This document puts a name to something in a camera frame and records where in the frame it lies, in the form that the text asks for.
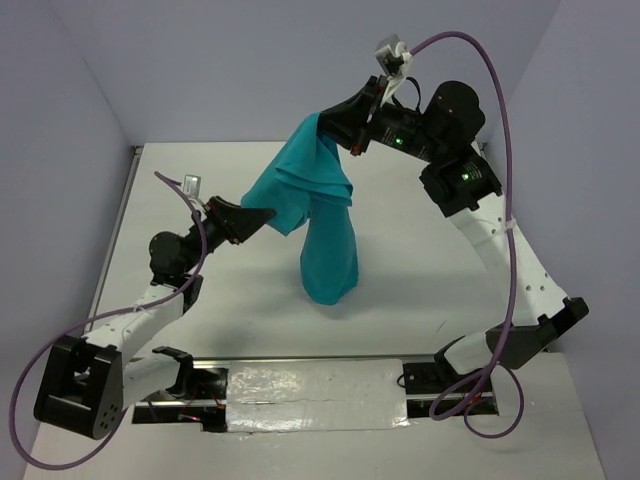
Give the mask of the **teal t shirt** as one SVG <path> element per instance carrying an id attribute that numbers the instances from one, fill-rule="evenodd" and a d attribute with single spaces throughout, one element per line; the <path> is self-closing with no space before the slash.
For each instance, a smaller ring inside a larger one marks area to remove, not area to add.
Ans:
<path id="1" fill-rule="evenodd" d="M 287 236 L 308 227 L 300 253 L 302 286 L 312 301 L 337 304 L 359 280 L 356 235 L 349 208 L 353 186 L 337 144 L 309 115 L 241 198 L 249 208 L 276 212 L 269 226 Z"/>

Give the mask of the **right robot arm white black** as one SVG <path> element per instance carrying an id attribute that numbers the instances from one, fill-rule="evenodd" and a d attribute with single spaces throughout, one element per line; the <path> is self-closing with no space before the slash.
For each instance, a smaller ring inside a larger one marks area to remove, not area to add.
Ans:
<path id="1" fill-rule="evenodd" d="M 507 299 L 513 316 L 506 342 L 500 326 L 462 336 L 435 355 L 435 380 L 456 391 L 496 358 L 516 370 L 589 313 L 543 267 L 515 221 L 506 195 L 472 143 L 485 123 L 476 92 L 467 84 L 438 86 L 424 111 L 383 99 L 387 81 L 371 77 L 351 98 L 321 112 L 318 127 L 357 156 L 377 142 L 426 162 L 420 181 L 443 216 L 464 235 Z"/>

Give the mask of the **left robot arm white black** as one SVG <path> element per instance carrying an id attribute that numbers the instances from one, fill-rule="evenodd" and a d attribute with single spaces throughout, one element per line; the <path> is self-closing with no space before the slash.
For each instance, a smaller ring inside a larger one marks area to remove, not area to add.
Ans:
<path id="1" fill-rule="evenodd" d="M 243 243 L 275 215 L 271 208 L 245 208 L 214 196 L 186 235 L 156 234 L 149 243 L 152 279 L 138 301 L 90 332 L 64 335 L 52 345 L 35 418 L 101 440 L 129 406 L 149 395 L 188 396 L 196 385 L 191 354 L 168 346 L 140 351 L 194 306 L 206 256 L 225 242 Z"/>

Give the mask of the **silver tape patch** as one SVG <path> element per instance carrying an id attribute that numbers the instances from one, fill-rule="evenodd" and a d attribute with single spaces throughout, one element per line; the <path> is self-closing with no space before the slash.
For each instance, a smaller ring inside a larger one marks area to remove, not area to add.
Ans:
<path id="1" fill-rule="evenodd" d="M 235 433 L 389 430 L 409 425 L 397 359 L 236 362 L 226 424 Z"/>

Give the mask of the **metal base rail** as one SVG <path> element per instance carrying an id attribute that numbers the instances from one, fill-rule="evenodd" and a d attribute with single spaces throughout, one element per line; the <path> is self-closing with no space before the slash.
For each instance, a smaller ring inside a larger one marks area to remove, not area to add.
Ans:
<path id="1" fill-rule="evenodd" d="M 447 387 L 427 358 L 199 360 L 194 373 L 186 393 L 138 402 L 133 423 L 211 433 L 389 430 L 428 417 Z"/>

